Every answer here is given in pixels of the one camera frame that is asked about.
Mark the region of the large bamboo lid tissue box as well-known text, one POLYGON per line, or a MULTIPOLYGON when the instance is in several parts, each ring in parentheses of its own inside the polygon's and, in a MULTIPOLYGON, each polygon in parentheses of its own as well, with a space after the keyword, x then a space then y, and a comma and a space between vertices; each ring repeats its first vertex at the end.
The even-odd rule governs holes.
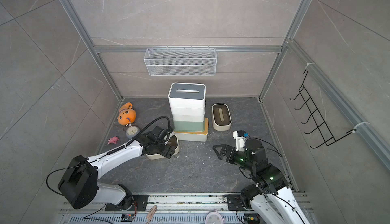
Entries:
POLYGON ((209 119, 205 117, 203 126, 204 131, 202 132, 179 132, 174 131, 174 134, 178 138, 179 141, 197 141, 197 142, 205 142, 207 141, 208 137, 208 125, 209 125, 209 119))

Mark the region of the green tissue box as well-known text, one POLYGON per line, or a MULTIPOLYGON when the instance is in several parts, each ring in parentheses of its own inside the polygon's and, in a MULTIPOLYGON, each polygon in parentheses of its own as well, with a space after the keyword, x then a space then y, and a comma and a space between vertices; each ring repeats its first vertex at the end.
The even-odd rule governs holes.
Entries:
POLYGON ((203 132, 205 121, 174 121, 174 131, 176 132, 203 132))

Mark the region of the grey lid white tissue box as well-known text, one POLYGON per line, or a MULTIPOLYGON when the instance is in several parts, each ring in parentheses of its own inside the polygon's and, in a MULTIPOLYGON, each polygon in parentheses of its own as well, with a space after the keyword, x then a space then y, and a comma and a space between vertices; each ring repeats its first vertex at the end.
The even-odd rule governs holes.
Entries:
POLYGON ((171 107, 204 108, 206 86, 199 83, 171 84, 168 99, 171 107))

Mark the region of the small bamboo lid tissue box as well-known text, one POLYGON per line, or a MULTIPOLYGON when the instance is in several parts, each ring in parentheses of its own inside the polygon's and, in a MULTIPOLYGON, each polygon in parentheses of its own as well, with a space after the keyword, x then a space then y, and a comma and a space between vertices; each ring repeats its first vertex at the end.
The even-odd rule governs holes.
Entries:
POLYGON ((182 114, 173 114, 174 121, 186 121, 186 122, 203 122, 204 115, 182 115, 182 114))

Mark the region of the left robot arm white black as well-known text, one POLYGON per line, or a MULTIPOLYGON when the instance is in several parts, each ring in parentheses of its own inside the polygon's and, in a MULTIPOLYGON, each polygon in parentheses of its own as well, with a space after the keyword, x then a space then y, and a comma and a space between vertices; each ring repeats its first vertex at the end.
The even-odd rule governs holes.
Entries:
POLYGON ((123 184, 111 185, 99 180, 109 171, 142 155, 158 154, 170 158, 174 146, 168 141, 174 129, 156 126, 148 133, 140 132, 129 142, 105 153, 85 158, 73 158, 58 184, 58 190, 74 209, 81 209, 91 202, 111 204, 122 211, 133 205, 133 194, 123 184))

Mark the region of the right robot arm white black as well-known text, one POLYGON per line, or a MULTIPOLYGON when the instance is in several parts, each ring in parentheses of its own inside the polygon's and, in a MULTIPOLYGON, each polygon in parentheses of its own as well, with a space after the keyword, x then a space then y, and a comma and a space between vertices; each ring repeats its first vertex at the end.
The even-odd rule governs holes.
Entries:
POLYGON ((220 160, 250 172, 254 181, 241 190, 239 208, 255 211, 267 224, 308 224, 310 221, 298 205, 284 174, 269 163, 262 140, 242 137, 236 146, 213 146, 220 160))

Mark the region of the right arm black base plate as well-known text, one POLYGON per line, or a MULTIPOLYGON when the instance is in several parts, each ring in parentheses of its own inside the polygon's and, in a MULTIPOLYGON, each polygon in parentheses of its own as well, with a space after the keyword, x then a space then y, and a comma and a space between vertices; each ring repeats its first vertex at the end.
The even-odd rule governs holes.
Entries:
POLYGON ((223 201, 227 203, 229 211, 245 210, 241 194, 226 194, 223 196, 223 201))

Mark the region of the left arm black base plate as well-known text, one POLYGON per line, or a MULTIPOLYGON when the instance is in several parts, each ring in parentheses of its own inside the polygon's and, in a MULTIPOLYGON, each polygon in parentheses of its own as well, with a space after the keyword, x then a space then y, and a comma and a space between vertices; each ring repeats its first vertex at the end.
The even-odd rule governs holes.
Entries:
POLYGON ((119 205, 107 204, 105 211, 145 211, 148 204, 148 195, 133 195, 125 198, 119 205))

